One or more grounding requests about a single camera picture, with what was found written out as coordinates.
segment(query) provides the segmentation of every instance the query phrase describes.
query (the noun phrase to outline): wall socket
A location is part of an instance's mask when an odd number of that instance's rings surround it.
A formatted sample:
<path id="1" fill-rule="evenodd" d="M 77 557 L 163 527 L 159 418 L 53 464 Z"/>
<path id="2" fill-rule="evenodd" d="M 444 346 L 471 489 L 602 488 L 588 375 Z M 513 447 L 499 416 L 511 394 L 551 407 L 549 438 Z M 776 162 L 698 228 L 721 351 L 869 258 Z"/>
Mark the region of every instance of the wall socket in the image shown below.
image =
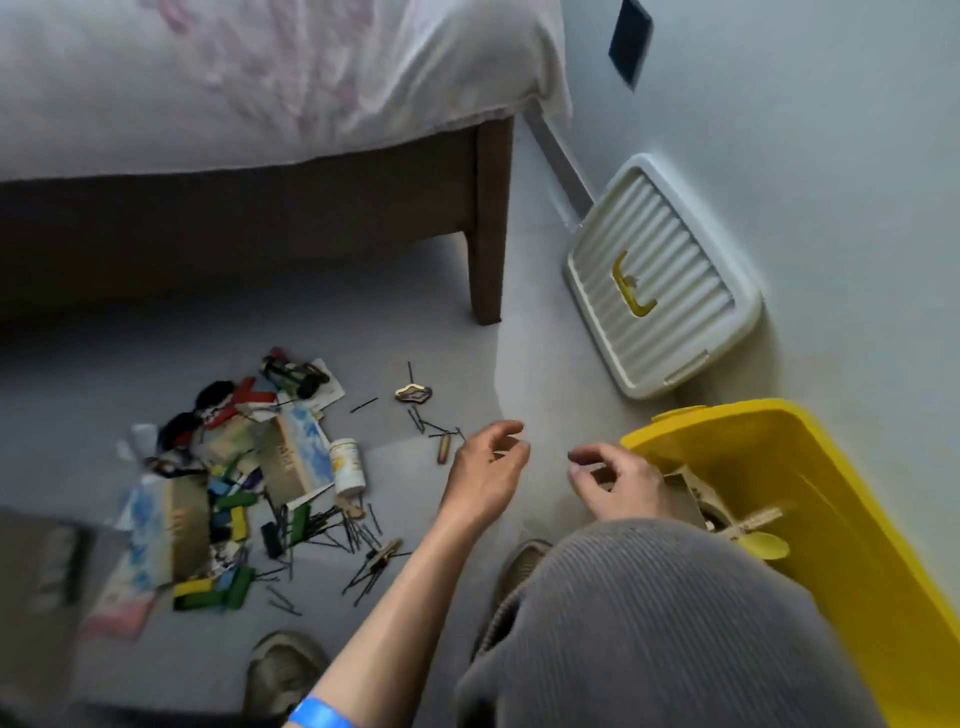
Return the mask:
<path id="1" fill-rule="evenodd" d="M 610 59 L 630 88 L 636 88 L 653 30 L 654 21 L 650 13 L 636 0 L 623 0 L 610 41 Z"/>

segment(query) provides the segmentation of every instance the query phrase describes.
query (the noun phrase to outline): wooden bed leg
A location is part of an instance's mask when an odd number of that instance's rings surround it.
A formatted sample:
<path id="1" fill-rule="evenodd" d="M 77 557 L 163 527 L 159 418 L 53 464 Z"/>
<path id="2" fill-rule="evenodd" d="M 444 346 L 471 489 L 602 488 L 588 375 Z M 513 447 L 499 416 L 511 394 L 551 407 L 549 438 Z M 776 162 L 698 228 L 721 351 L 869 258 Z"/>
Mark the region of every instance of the wooden bed leg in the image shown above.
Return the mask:
<path id="1" fill-rule="evenodd" d="M 500 321 L 513 150 L 513 117 L 477 127 L 476 217 L 473 230 L 467 231 L 467 246 L 470 304 L 481 326 Z"/>

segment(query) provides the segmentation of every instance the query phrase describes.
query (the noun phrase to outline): pile of items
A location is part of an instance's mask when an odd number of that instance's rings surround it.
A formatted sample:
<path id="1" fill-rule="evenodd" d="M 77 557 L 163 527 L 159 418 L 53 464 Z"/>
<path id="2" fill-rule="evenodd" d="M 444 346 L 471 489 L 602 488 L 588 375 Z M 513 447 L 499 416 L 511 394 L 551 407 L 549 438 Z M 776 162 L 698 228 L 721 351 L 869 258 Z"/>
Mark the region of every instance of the pile of items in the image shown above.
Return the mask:
<path id="1" fill-rule="evenodd" d="M 431 437 L 441 438 L 437 461 L 443 464 L 452 436 L 463 435 L 459 427 L 444 429 L 420 416 L 418 405 L 432 391 L 413 381 L 409 364 L 408 371 L 410 384 L 395 397 L 411 405 L 421 434 L 429 427 Z M 399 552 L 400 539 L 384 540 L 372 505 L 364 503 L 356 441 L 330 442 L 320 426 L 324 408 L 343 396 L 321 359 L 296 363 L 273 349 L 258 376 L 213 382 L 192 410 L 162 427 L 134 425 L 118 444 L 121 456 L 142 469 L 117 523 L 130 532 L 130 545 L 85 630 L 135 639 L 158 591 L 168 585 L 175 610 L 240 609 L 254 583 L 279 581 L 283 573 L 293 579 L 293 549 L 302 543 L 364 554 L 343 590 L 362 587 L 356 606 L 391 560 L 408 554 Z M 311 512 L 314 499 L 330 489 L 334 505 Z M 261 501 L 271 519 L 251 528 L 248 509 Z M 250 565 L 257 533 L 277 568 Z M 277 589 L 267 589 L 276 597 L 271 606 L 300 615 Z"/>

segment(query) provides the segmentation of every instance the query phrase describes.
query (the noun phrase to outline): hand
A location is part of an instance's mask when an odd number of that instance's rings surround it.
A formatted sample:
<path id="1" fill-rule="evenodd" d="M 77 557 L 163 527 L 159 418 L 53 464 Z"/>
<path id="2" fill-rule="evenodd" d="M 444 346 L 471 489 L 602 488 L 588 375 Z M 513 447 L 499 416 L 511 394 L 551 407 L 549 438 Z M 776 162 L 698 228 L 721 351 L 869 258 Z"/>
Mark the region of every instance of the hand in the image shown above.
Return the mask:
<path id="1" fill-rule="evenodd" d="M 576 448 L 567 457 L 570 460 L 567 471 L 570 485 L 598 521 L 670 517 L 663 475 L 639 455 L 616 445 L 596 443 Z M 605 463 L 609 469 L 591 473 L 581 467 L 595 463 Z M 615 477 L 609 491 L 597 481 L 596 476 L 600 477 L 600 482 L 605 481 L 604 474 Z"/>
<path id="2" fill-rule="evenodd" d="M 511 436 L 522 429 L 516 420 L 497 422 L 463 443 L 453 458 L 438 522 L 454 523 L 479 537 L 500 517 L 530 459 L 530 443 Z"/>

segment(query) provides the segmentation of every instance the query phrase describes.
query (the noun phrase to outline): white bedsheet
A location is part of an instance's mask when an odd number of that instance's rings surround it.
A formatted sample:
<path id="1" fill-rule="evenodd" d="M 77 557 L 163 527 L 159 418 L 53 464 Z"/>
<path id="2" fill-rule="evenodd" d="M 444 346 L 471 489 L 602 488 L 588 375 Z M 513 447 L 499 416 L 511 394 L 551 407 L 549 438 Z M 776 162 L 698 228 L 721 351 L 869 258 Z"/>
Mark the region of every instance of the white bedsheet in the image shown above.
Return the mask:
<path id="1" fill-rule="evenodd" d="M 539 100 L 560 0 L 0 0 L 0 180 L 390 146 Z"/>

